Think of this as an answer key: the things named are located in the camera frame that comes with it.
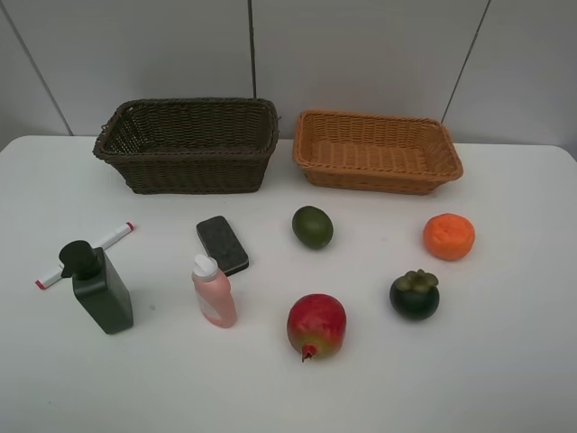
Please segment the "green lime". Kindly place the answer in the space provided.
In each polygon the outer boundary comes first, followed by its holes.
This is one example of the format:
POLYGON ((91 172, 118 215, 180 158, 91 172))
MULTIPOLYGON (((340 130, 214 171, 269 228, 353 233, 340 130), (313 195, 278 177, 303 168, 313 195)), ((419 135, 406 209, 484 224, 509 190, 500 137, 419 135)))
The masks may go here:
POLYGON ((292 217, 292 230, 304 246, 320 250, 328 246, 334 235, 330 217, 317 207, 305 206, 292 217))

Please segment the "grey whiteboard eraser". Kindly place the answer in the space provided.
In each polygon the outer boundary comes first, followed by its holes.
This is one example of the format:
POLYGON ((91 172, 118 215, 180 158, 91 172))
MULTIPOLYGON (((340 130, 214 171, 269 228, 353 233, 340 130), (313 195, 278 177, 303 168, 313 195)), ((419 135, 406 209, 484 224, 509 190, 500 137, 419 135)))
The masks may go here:
POLYGON ((224 216, 213 216, 197 224, 197 235, 209 257, 231 276, 249 267, 249 256, 224 216))

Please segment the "pink squeeze bottle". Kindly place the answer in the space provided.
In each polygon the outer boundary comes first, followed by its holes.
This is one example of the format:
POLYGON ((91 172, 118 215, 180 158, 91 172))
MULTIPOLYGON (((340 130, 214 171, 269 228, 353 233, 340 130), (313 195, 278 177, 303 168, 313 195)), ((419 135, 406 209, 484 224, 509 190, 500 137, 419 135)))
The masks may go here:
POLYGON ((194 257, 192 281, 198 305, 204 317, 213 325, 230 328, 237 321, 231 284, 212 257, 194 257))

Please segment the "dark mangosteen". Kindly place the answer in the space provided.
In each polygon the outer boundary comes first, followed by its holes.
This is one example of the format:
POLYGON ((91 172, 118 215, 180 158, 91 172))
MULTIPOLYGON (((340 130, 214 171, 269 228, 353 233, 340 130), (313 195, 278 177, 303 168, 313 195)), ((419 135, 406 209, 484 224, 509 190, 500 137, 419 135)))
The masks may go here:
POLYGON ((389 300, 404 319, 420 321, 430 318, 440 303, 439 280, 422 269, 408 271, 390 286, 389 300))

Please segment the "white marker with red caps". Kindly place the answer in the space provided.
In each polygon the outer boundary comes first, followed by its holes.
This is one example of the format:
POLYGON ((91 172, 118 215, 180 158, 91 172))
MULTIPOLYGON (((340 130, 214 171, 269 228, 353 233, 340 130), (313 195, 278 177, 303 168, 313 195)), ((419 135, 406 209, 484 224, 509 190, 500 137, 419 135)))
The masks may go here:
MULTIPOLYGON (((123 223, 121 226, 117 227, 114 231, 110 232, 109 234, 103 236, 100 240, 92 243, 93 247, 101 247, 104 250, 108 249, 110 246, 119 242, 122 238, 129 235, 131 232, 135 230, 135 225, 127 221, 123 223)), ((37 279, 34 284, 40 290, 46 290, 56 282, 61 279, 61 273, 64 269, 64 265, 62 262, 58 263, 58 266, 52 270, 50 270, 46 275, 37 279)))

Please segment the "orange tangerine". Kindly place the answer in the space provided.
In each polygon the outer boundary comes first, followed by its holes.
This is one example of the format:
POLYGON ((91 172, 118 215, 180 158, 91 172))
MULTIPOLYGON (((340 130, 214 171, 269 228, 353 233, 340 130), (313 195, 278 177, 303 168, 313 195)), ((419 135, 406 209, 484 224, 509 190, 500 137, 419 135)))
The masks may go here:
POLYGON ((445 261, 464 258, 472 250, 475 239, 473 224, 467 218, 451 213, 432 217, 423 229, 425 249, 445 261))

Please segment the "dark green pump bottle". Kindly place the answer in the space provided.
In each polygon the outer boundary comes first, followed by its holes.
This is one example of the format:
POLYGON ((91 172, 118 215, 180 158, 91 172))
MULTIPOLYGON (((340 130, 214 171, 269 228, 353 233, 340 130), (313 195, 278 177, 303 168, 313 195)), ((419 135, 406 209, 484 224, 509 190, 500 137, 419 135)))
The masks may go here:
POLYGON ((65 245, 59 254, 62 279, 71 279, 73 293, 108 335, 133 326, 130 293, 102 247, 84 240, 65 245))

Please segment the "red pomegranate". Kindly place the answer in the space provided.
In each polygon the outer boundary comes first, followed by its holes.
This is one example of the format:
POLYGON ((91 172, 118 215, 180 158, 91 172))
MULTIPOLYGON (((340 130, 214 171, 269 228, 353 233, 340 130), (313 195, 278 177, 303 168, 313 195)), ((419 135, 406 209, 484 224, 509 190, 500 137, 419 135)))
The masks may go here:
POLYGON ((327 358, 343 346, 347 316, 342 303, 327 294, 308 294, 290 309, 287 336, 301 361, 327 358))

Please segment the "orange wicker basket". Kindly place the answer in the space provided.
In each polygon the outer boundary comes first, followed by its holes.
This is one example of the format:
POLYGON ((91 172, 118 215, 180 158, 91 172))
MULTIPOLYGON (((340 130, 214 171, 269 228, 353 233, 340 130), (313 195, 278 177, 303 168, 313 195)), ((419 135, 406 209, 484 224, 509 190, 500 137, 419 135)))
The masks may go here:
POLYGON ((293 159, 311 184, 335 189, 427 195, 463 175, 448 131, 430 118, 307 110, 293 159))

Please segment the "dark brown wicker basket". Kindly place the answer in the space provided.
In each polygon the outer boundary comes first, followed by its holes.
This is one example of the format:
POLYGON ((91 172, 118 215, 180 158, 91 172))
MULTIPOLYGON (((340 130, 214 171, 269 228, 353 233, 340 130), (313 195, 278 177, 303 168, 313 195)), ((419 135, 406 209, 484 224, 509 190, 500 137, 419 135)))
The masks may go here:
POLYGON ((261 187, 279 139, 267 99, 138 99, 120 105, 93 154, 136 194, 238 194, 261 187))

